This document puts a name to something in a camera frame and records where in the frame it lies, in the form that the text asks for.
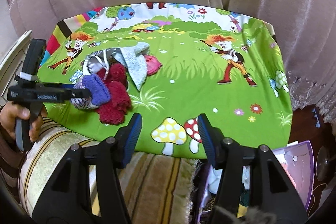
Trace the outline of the purple storage box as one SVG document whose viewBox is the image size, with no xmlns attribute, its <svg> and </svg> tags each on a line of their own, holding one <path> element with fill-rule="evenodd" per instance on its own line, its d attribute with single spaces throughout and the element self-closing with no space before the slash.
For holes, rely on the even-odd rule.
<svg viewBox="0 0 336 224">
<path fill-rule="evenodd" d="M 295 190 L 297 191 L 305 210 L 308 209 L 311 200 L 314 183 L 314 157 L 310 141 L 293 142 L 283 148 L 274 149 L 273 153 L 285 170 Z M 202 186 L 203 197 L 199 205 L 199 222 L 204 222 L 212 207 L 219 188 L 222 170 L 215 170 L 206 164 L 203 173 Z"/>
</svg>

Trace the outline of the purple knitted sock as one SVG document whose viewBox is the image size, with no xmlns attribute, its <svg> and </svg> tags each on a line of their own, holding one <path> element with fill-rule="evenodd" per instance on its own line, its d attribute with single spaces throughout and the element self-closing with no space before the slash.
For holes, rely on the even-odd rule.
<svg viewBox="0 0 336 224">
<path fill-rule="evenodd" d="M 75 89 L 88 89 L 90 95 L 88 98 L 71 99 L 72 105 L 80 110 L 94 110 L 107 103 L 111 99 L 110 92 L 102 79 L 96 75 L 82 76 L 74 85 Z"/>
</svg>

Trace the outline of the grey striped drawstring pouch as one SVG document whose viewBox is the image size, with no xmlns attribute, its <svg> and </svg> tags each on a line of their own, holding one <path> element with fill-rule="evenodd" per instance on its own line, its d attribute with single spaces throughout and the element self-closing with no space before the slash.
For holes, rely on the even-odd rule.
<svg viewBox="0 0 336 224">
<path fill-rule="evenodd" d="M 105 74 L 103 79 L 105 80 L 109 74 L 111 61 L 110 58 L 115 58 L 120 54 L 120 48 L 107 48 L 99 50 L 87 55 L 84 59 L 82 71 L 84 76 L 96 74 L 101 69 L 104 69 Z"/>
</svg>

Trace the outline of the red crochet flower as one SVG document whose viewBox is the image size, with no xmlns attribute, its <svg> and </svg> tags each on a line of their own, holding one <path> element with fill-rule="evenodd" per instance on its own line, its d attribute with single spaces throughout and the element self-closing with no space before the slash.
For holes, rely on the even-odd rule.
<svg viewBox="0 0 336 224">
<path fill-rule="evenodd" d="M 115 63 L 110 67 L 106 79 L 104 79 L 104 69 L 98 71 L 97 75 L 102 79 L 110 94 L 110 100 L 96 110 L 100 122 L 111 125 L 122 124 L 127 111 L 131 108 L 131 99 L 126 90 L 125 67 L 120 63 Z"/>
</svg>

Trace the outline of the light blue towel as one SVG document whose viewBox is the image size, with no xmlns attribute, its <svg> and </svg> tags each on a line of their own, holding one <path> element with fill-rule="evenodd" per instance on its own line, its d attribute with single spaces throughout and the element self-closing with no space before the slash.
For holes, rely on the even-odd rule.
<svg viewBox="0 0 336 224">
<path fill-rule="evenodd" d="M 138 42 L 135 46 L 115 48 L 112 53 L 113 58 L 126 67 L 138 91 L 141 90 L 147 78 L 145 55 L 149 53 L 149 50 L 148 43 Z"/>
</svg>

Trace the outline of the white ornate dresser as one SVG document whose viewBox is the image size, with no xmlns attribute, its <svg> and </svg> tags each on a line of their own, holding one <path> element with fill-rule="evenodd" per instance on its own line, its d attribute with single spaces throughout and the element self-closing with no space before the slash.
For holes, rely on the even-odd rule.
<svg viewBox="0 0 336 224">
<path fill-rule="evenodd" d="M 7 103 L 7 91 L 9 87 L 15 85 L 15 76 L 18 75 L 22 69 L 32 39 L 31 33 L 32 30 L 26 31 L 15 42 L 1 62 L 1 107 Z"/>
</svg>

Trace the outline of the metal fan base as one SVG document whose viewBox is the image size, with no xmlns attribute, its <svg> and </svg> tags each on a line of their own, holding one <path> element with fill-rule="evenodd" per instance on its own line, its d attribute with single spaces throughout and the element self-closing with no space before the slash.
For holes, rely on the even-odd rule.
<svg viewBox="0 0 336 224">
<path fill-rule="evenodd" d="M 317 155 L 315 174 L 318 181 L 323 181 L 327 176 L 329 167 L 329 153 L 326 147 L 322 146 Z"/>
</svg>

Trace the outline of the colourful striped blanket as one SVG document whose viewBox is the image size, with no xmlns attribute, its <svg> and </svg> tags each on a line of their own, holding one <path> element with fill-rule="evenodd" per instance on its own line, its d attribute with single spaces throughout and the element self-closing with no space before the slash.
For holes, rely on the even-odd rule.
<svg viewBox="0 0 336 224">
<path fill-rule="evenodd" d="M 97 7 L 93 10 L 84 12 L 83 14 L 75 15 L 58 22 L 47 41 L 45 55 L 42 59 L 41 65 L 49 59 L 49 57 L 71 36 L 72 33 L 79 29 L 84 23 L 88 22 L 101 9 L 102 7 Z"/>
</svg>

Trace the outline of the pink round crochet coaster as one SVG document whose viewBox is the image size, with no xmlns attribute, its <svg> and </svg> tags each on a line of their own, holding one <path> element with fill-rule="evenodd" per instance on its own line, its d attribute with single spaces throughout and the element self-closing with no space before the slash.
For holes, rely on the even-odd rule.
<svg viewBox="0 0 336 224">
<path fill-rule="evenodd" d="M 147 65 L 147 76 L 155 75 L 162 67 L 162 64 L 155 56 L 145 55 L 145 61 Z"/>
</svg>

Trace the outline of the cartoon green bedsheet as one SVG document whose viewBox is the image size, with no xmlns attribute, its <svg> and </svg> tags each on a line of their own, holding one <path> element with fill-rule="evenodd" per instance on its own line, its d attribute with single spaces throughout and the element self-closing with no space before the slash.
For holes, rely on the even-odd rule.
<svg viewBox="0 0 336 224">
<path fill-rule="evenodd" d="M 100 122 L 94 110 L 72 103 L 47 105 L 51 119 L 101 141 L 116 134 L 134 113 L 142 116 L 136 149 L 202 159 L 198 115 L 242 145 L 288 143 L 292 110 L 289 85 L 272 27 L 260 19 L 213 7 L 138 3 L 102 8 L 41 66 L 43 82 L 76 84 L 87 55 L 150 45 L 161 69 L 137 90 L 127 69 L 131 108 L 122 124 Z"/>
</svg>

